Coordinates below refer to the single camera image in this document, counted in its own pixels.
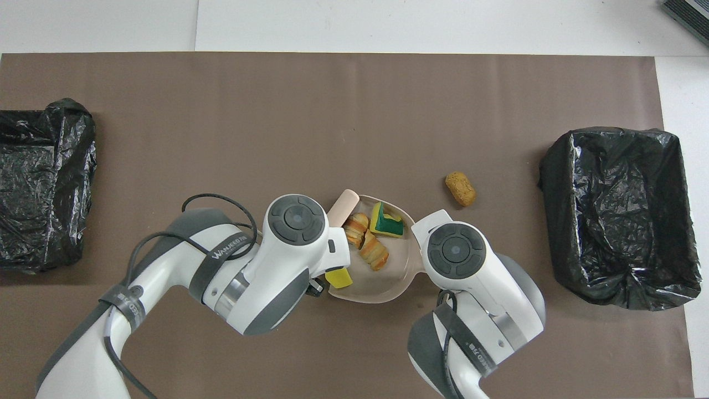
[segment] robot arm label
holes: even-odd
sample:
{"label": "robot arm label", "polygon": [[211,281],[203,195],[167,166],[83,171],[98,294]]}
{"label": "robot arm label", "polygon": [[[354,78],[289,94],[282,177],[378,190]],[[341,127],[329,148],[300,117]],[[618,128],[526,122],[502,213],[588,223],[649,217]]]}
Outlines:
{"label": "robot arm label", "polygon": [[447,303],[440,304],[433,312],[481,376],[487,377],[495,371],[497,368],[495,361]]}
{"label": "robot arm label", "polygon": [[194,273],[189,282],[189,294],[200,303],[204,303],[202,297],[207,285],[212,281],[219,268],[236,251],[249,244],[249,236],[239,232],[229,236],[219,245],[211,250]]}
{"label": "robot arm label", "polygon": [[128,319],[130,330],[134,332],[145,320],[145,307],[138,296],[124,285],[116,284],[99,301],[115,306]]}

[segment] black cable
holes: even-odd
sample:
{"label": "black cable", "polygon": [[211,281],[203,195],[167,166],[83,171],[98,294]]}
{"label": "black cable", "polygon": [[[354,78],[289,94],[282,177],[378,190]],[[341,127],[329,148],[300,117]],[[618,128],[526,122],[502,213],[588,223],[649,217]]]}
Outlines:
{"label": "black cable", "polygon": [[116,351],[113,350],[113,345],[111,344],[111,338],[110,337],[104,337],[104,347],[106,348],[106,352],[108,352],[108,357],[111,358],[111,361],[113,362],[113,365],[120,371],[124,377],[126,377],[133,385],[140,390],[145,396],[147,396],[149,399],[157,399],[157,396],[155,396],[152,392],[150,392],[149,389],[147,389],[134,375],[131,373],[123,364],[123,362],[119,359],[118,354],[116,354]]}
{"label": "black cable", "polygon": [[196,241],[194,241],[193,239],[190,239],[189,237],[185,237],[180,234],[175,234],[171,231],[159,231],[157,233],[153,233],[149,236],[146,236],[144,239],[140,240],[138,245],[136,245],[135,248],[133,249],[133,253],[130,255],[130,260],[128,261],[128,269],[125,272],[125,277],[123,278],[123,282],[122,282],[122,284],[124,286],[128,287],[133,281],[133,269],[135,267],[135,259],[138,257],[140,250],[150,240],[157,238],[157,237],[172,237],[174,239],[179,239],[179,240],[187,242],[188,244],[192,245],[194,248],[197,248],[198,250],[200,250],[200,252],[204,253],[205,255],[207,253],[209,253],[209,250],[207,250],[203,246],[199,245]]}
{"label": "black cable", "polygon": [[240,203],[236,202],[235,200],[233,200],[229,197],[221,195],[221,194],[214,194],[212,192],[203,192],[202,194],[193,195],[190,198],[184,200],[184,202],[182,203],[182,211],[184,212],[185,209],[187,209],[187,205],[190,202],[196,200],[197,198],[206,198],[206,197],[217,198],[217,199],[229,202],[230,204],[236,206],[237,208],[241,209],[241,212],[244,212],[246,217],[249,218],[249,222],[251,223],[251,225],[243,224],[243,223],[233,223],[235,226],[243,226],[243,227],[251,228],[251,232],[253,233],[253,237],[251,238],[251,242],[249,243],[249,246],[246,248],[246,251],[241,251],[240,253],[235,253],[232,256],[229,256],[228,258],[226,258],[226,260],[233,261],[234,259],[239,259],[242,256],[249,253],[251,251],[251,249],[254,247],[254,245],[256,245],[256,237],[258,235],[258,229],[256,227],[256,221],[254,220],[254,217],[251,216],[251,212],[249,212],[246,208],[244,208],[244,206],[241,205]]}
{"label": "black cable", "polygon": [[[197,198],[202,198],[202,197],[213,197],[213,198],[218,198],[220,200],[224,200],[226,202],[229,202],[229,203],[235,205],[236,207],[241,209],[244,212],[244,214],[246,214],[246,217],[249,218],[249,222],[251,222],[251,225],[246,224],[246,223],[239,223],[239,222],[235,222],[232,224],[235,226],[242,226],[242,227],[247,227],[247,228],[251,229],[251,231],[253,232],[253,237],[251,239],[251,242],[249,243],[249,246],[246,248],[246,251],[242,251],[241,253],[234,254],[234,255],[228,257],[227,260],[231,261],[233,259],[240,258],[240,257],[244,256],[245,254],[249,253],[251,251],[251,249],[254,247],[254,245],[256,244],[256,238],[258,235],[258,230],[256,228],[256,221],[254,220],[254,217],[251,215],[251,213],[249,211],[247,211],[246,208],[244,208],[241,204],[239,204],[235,200],[233,200],[229,197],[225,197],[220,194],[212,194],[212,193],[203,193],[203,194],[197,194],[197,195],[191,196],[190,198],[186,199],[182,203],[182,211],[183,212],[185,211],[185,209],[187,208],[187,205],[190,202],[192,202],[193,200],[196,200]],[[130,283],[133,281],[133,269],[135,267],[135,260],[138,257],[140,250],[143,248],[143,246],[145,246],[145,244],[150,242],[150,240],[155,239],[157,237],[172,237],[175,239],[179,239],[184,242],[187,242],[188,244],[192,245],[194,248],[197,248],[198,250],[200,250],[200,252],[204,253],[205,255],[207,253],[209,253],[209,250],[207,250],[203,246],[199,245],[196,241],[194,241],[193,239],[190,239],[189,237],[185,237],[180,234],[175,234],[171,231],[159,231],[157,233],[153,233],[149,236],[146,236],[144,239],[140,240],[138,245],[136,245],[135,248],[133,249],[133,253],[130,255],[130,260],[128,261],[128,269],[125,272],[125,277],[123,278],[123,281],[121,282],[124,286],[128,287],[130,285]],[[123,364],[121,359],[118,357],[118,355],[116,354],[116,351],[113,350],[113,345],[111,344],[111,337],[110,336],[104,337],[104,346],[106,347],[106,352],[108,353],[108,357],[111,359],[111,362],[123,374],[123,376],[126,379],[128,379],[136,388],[138,388],[140,390],[140,392],[145,394],[145,396],[147,396],[149,399],[157,399],[157,397],[152,392],[150,392],[150,390],[147,389],[138,380],[138,378],[136,378],[128,370],[127,367],[125,367],[125,364]]]}
{"label": "black cable", "polygon": [[[436,306],[447,302],[447,299],[445,299],[445,296],[448,295],[448,297],[451,300],[451,308],[453,309],[453,313],[458,308],[458,301],[455,297],[455,293],[451,290],[441,290],[438,293],[438,299],[436,300]],[[450,344],[450,333],[446,332],[445,334],[445,342],[443,344],[443,366],[445,367],[445,377],[446,377],[446,382],[448,383],[448,386],[451,388],[451,392],[455,396],[454,399],[461,399],[463,395],[460,393],[460,390],[458,390],[458,387],[455,385],[455,382],[453,381],[453,376],[451,376],[450,373],[450,367],[448,366],[448,346]]]}

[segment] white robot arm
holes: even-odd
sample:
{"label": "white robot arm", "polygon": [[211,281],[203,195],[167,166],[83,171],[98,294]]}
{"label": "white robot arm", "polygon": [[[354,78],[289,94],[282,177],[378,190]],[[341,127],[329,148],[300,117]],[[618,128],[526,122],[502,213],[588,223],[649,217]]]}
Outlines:
{"label": "white robot arm", "polygon": [[[37,398],[129,398],[123,374],[133,377],[117,369],[109,351],[120,356],[126,339],[172,286],[188,288],[237,331],[253,335],[283,321],[317,286],[311,286],[311,277],[350,264],[344,231],[329,227],[323,208],[309,197],[274,200],[263,229],[259,247],[217,209],[184,212],[168,231],[211,250],[203,253],[174,237],[160,239],[138,264],[135,279],[127,276],[125,284],[109,290],[48,361]],[[108,350],[105,337],[110,337]]]}
{"label": "white robot arm", "polygon": [[411,328],[416,371],[446,399],[486,399],[479,387],[497,365],[544,329],[539,288],[485,236],[440,210],[412,227],[426,273],[442,289],[433,312]]}

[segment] yellow sponge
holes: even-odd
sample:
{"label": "yellow sponge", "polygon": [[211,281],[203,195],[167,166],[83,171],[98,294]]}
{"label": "yellow sponge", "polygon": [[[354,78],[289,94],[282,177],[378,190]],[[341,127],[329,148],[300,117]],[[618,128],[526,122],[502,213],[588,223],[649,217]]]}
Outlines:
{"label": "yellow sponge", "polygon": [[393,217],[384,213],[384,203],[377,202],[372,209],[372,218],[369,220],[369,230],[372,233],[384,234],[385,236],[403,236],[403,221],[401,217]]}
{"label": "yellow sponge", "polygon": [[352,284],[352,277],[346,268],[325,272],[325,279],[335,288],[345,288]]}

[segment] black plastic bag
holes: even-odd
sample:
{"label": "black plastic bag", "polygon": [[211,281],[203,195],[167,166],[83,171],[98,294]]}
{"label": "black plastic bag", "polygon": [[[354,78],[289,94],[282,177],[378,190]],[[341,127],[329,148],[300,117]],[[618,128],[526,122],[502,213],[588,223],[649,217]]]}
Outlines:
{"label": "black plastic bag", "polygon": [[554,275],[597,305],[664,310],[701,276],[679,139],[595,127],[560,137],[540,163]]}
{"label": "black plastic bag", "polygon": [[76,263],[96,168],[94,120],[72,99],[0,111],[0,268]]}

